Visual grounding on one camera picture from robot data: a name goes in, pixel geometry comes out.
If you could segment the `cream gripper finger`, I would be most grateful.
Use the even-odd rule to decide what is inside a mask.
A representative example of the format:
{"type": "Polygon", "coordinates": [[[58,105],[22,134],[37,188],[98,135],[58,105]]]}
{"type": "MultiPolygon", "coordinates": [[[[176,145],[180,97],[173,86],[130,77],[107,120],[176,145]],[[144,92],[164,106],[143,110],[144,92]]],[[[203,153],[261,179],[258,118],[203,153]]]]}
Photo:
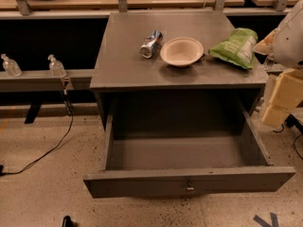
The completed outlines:
{"type": "Polygon", "coordinates": [[[269,105],[261,118],[261,122],[272,128],[277,128],[286,120],[289,114],[290,112],[283,108],[269,105]]]}

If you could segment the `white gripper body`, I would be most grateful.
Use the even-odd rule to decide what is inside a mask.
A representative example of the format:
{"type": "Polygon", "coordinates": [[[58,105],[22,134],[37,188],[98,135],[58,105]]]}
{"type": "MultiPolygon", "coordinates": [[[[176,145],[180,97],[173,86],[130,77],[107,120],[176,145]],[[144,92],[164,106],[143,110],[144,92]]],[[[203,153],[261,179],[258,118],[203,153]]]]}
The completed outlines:
{"type": "Polygon", "coordinates": [[[276,79],[270,104],[285,110],[295,109],[303,101],[303,70],[286,69],[276,79]]]}

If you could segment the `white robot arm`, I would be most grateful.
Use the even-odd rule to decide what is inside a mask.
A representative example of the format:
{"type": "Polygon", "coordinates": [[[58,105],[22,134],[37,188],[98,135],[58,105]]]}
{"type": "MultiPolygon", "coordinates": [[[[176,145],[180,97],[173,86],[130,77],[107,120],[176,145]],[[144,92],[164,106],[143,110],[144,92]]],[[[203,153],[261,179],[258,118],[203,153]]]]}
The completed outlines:
{"type": "Polygon", "coordinates": [[[282,124],[303,100],[303,1],[255,47],[286,67],[277,78],[261,121],[273,128],[282,124]]]}

